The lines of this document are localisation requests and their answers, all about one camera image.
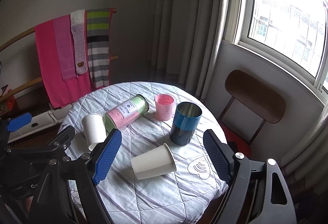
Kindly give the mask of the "blue and black tin cup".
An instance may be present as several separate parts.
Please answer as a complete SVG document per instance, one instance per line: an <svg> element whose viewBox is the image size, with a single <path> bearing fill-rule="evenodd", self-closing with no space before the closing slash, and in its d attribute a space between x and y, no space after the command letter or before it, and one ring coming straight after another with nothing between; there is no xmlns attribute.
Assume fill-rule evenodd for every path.
<svg viewBox="0 0 328 224"><path fill-rule="evenodd" d="M190 143L202 116L201 108L191 102L181 102L176 106L170 131L170 140L179 146Z"/></svg>

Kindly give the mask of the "white paper cup left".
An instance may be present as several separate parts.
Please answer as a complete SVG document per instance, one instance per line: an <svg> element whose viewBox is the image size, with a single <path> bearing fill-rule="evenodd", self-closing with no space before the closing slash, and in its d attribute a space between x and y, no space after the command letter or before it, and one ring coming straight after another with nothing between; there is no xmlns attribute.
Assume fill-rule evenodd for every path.
<svg viewBox="0 0 328 224"><path fill-rule="evenodd" d="M88 149L92 151L99 143L103 143L107 137L103 117L100 114L89 114L82 119L84 135Z"/></svg>

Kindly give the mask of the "white paper cup lying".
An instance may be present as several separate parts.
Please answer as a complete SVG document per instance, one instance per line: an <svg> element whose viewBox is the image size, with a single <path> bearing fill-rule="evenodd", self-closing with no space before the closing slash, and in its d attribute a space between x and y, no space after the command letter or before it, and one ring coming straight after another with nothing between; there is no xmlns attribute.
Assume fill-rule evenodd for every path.
<svg viewBox="0 0 328 224"><path fill-rule="evenodd" d="M138 180L169 174L177 170L173 154L166 143L133 157L131 166Z"/></svg>

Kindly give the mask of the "pink plastic cup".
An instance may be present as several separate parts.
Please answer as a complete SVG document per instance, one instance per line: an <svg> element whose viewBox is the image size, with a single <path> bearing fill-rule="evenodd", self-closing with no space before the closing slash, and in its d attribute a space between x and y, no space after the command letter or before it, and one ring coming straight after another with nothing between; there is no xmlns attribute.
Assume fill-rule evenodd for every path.
<svg viewBox="0 0 328 224"><path fill-rule="evenodd" d="M155 96L155 117L159 121L168 121L174 115L176 98L169 94L157 94Z"/></svg>

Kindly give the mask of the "white appliance on floor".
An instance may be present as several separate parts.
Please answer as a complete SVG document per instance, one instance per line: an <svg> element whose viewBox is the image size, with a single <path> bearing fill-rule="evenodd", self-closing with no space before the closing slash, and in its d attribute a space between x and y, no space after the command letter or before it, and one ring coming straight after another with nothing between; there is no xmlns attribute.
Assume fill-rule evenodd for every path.
<svg viewBox="0 0 328 224"><path fill-rule="evenodd" d="M29 124L10 134L8 142L12 143L13 141L17 141L36 132L60 124L71 107L72 104L59 109L53 109L51 107L48 111L32 117Z"/></svg>

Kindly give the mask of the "wooden towel rack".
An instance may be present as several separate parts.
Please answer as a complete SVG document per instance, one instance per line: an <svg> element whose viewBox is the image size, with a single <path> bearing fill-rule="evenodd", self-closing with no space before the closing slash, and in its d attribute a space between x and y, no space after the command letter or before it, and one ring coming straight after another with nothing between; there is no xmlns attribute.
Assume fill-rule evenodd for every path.
<svg viewBox="0 0 328 224"><path fill-rule="evenodd" d="M110 10L112 11L112 13L111 13L111 19L112 19L113 14L115 14L115 13L117 12L117 10L116 10L115 8L110 8ZM86 16L87 11L88 11L88 10L85 10L85 26L87 26L87 16ZM21 39L23 39L23 38L25 38L25 37L27 37L27 36L29 36L29 35L31 35L31 34L34 35L34 41L35 41L35 43L36 43L34 28L35 28L35 27L32 27L32 28L30 28L30 29L28 29L28 30L26 30L26 31L24 31L24 32L22 32L22 33L20 33L19 35L15 36L14 38L12 38L12 39L10 39L9 41L7 41L5 44L1 45L1 50L5 50L5 49L7 49L7 48L8 48L9 46L11 46L12 44L15 44L17 41L19 41L19 40L21 40ZM89 72L89 70L88 70L88 51L87 51L87 28L85 29L85 31L86 31L85 35L86 35L86 61L87 61L87 72ZM114 61L114 60L117 60L117 59L118 59L117 56L113 56L113 55L110 54L110 63L111 63L112 61ZM22 92L22 91L24 91L24 90L26 90L26 89L28 89L28 88L31 88L31 87L33 87L33 86L39 84L39 83L42 83L42 84L43 84L43 80L42 80L42 77L41 77L41 76L40 76L39 78L37 78L37 79L34 79L34 80L32 80L32 81L27 82L26 84L23 84L23 85L19 86L18 88L15 88L15 89L11 90L8 94L6 94L5 96L3 96L1 99L2 99L2 100L6 100L8 97L10 97L10 96L14 96L14 95L16 95L16 94L18 94L18 93L20 93L20 92Z"/></svg>

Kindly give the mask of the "green and pink tin can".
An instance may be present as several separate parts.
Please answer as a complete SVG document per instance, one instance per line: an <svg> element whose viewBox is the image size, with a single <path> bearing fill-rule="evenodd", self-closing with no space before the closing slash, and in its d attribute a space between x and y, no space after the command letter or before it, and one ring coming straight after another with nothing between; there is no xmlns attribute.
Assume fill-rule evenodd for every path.
<svg viewBox="0 0 328 224"><path fill-rule="evenodd" d="M107 132L123 128L146 114L150 106L144 96L137 94L127 101L117 105L103 115Z"/></svg>

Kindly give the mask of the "wooden chair with red seat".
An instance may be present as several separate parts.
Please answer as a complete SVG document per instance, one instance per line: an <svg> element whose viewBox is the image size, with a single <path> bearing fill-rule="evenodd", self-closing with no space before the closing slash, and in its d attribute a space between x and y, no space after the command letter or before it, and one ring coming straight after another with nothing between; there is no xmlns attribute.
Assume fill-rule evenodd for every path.
<svg viewBox="0 0 328 224"><path fill-rule="evenodd" d="M285 99L268 85L241 71L233 70L225 80L225 90L230 94L230 99L217 118L218 123L225 133L229 147L235 152L243 153L250 158L252 155L251 144L254 142L264 124L278 123L286 111ZM257 130L246 140L233 131L223 122L223 117L234 101L238 101L250 111L262 118Z"/></svg>

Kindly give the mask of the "pink towel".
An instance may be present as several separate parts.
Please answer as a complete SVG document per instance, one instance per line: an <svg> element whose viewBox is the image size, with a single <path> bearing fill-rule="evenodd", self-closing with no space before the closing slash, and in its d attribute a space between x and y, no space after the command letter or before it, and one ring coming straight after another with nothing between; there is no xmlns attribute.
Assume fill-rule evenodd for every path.
<svg viewBox="0 0 328 224"><path fill-rule="evenodd" d="M65 107L94 91L89 72L77 74L69 15L34 28L41 77L53 108Z"/></svg>

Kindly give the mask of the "knitted pink white cloth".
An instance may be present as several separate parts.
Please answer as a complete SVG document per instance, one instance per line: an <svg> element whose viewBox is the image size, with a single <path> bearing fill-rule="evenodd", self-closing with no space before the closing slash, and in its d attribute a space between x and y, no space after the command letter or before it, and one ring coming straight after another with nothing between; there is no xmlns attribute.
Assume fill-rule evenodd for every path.
<svg viewBox="0 0 328 224"><path fill-rule="evenodd" d="M87 72L85 10L72 12L70 14L70 22L76 73L82 75Z"/></svg>

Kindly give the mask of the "striped grey green towel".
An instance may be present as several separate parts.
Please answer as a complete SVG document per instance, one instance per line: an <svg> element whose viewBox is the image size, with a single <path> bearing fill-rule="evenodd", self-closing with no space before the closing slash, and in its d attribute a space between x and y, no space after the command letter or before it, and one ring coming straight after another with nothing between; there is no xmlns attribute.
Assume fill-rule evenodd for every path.
<svg viewBox="0 0 328 224"><path fill-rule="evenodd" d="M88 70L95 88L109 85L111 13L109 8L88 10L86 13Z"/></svg>

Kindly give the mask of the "grey curtain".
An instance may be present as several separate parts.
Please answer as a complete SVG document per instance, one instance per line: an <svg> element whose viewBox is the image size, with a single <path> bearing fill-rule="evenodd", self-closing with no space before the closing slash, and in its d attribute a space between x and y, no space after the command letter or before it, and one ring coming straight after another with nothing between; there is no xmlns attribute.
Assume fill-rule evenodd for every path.
<svg viewBox="0 0 328 224"><path fill-rule="evenodd" d="M223 41L241 37L246 0L151 0L152 80L204 100Z"/></svg>

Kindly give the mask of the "window with white frame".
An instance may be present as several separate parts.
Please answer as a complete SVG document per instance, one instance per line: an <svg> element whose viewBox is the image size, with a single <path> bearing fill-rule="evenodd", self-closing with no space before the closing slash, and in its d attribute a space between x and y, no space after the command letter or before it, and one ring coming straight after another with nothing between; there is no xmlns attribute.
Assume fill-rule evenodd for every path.
<svg viewBox="0 0 328 224"><path fill-rule="evenodd" d="M327 0L229 0L224 38L265 57L327 103Z"/></svg>

